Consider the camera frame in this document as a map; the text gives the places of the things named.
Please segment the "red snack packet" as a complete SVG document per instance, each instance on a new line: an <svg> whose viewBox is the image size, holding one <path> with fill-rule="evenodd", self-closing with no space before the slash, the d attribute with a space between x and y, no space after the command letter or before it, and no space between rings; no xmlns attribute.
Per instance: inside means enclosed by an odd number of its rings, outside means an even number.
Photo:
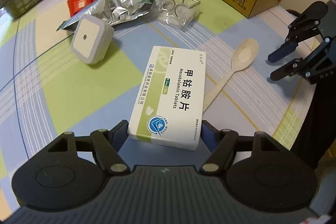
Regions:
<svg viewBox="0 0 336 224"><path fill-rule="evenodd" d="M84 9L84 7L87 7L91 3L93 3L94 0L68 0L68 10L70 12L70 17L77 14L79 11Z"/></svg>

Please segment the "white square night light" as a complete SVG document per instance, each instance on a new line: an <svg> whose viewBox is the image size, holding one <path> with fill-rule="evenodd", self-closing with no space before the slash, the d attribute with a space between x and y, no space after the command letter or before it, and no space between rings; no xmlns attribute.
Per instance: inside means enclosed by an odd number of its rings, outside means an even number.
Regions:
<svg viewBox="0 0 336 224"><path fill-rule="evenodd" d="M85 14L76 27L71 50L84 64L96 64L105 57L113 36L114 29L107 22Z"/></svg>

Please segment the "silver foil bag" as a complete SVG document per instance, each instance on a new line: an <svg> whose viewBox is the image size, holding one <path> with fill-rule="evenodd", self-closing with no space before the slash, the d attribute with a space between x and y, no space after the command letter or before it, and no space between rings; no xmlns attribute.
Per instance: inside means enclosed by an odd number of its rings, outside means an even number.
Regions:
<svg viewBox="0 0 336 224"><path fill-rule="evenodd" d="M95 0L60 24L57 30L74 30L84 15L94 16L115 26L149 15L153 5L154 0Z"/></svg>

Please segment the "white mecobalamin tablet box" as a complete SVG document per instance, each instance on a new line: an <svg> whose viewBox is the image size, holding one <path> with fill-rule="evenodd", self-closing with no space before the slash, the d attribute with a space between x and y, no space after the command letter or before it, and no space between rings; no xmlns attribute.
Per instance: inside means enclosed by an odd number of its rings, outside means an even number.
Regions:
<svg viewBox="0 0 336 224"><path fill-rule="evenodd" d="M127 128L136 140L194 151L201 135L206 53L154 46Z"/></svg>

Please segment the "clear plastic blister pack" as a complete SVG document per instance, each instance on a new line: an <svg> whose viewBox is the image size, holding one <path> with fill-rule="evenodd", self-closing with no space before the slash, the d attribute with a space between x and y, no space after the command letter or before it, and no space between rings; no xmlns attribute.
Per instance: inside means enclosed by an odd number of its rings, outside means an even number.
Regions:
<svg viewBox="0 0 336 224"><path fill-rule="evenodd" d="M159 0L157 20L171 27L185 29L198 17L199 0Z"/></svg>

